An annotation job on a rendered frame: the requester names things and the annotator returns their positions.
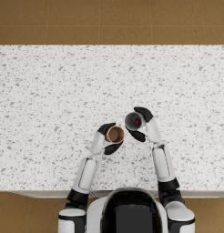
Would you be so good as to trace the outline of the robot body dark round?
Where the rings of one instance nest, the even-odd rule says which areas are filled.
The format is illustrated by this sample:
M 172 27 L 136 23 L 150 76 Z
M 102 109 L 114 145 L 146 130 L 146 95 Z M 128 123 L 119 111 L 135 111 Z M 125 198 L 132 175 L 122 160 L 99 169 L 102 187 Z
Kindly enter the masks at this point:
M 168 233 L 166 210 L 143 188 L 118 188 L 89 205 L 86 233 Z

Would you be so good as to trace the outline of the brown paper cup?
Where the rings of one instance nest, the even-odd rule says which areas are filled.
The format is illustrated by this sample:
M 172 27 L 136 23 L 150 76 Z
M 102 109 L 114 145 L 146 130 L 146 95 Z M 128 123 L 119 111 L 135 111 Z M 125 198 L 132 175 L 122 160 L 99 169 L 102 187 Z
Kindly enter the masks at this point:
M 112 126 L 106 132 L 106 141 L 113 144 L 119 144 L 123 141 L 124 136 L 125 133 L 121 127 Z

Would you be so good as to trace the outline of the grey cup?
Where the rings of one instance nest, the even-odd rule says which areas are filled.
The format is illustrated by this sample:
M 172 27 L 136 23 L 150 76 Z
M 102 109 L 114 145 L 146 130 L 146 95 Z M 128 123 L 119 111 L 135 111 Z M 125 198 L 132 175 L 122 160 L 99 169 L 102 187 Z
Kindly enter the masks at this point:
M 136 118 L 140 119 L 140 121 L 141 121 L 140 126 L 135 125 Z M 146 124 L 146 121 L 145 121 L 144 117 L 138 112 L 131 112 L 128 115 L 126 115 L 126 117 L 125 117 L 125 126 L 131 131 L 139 130 L 145 124 Z

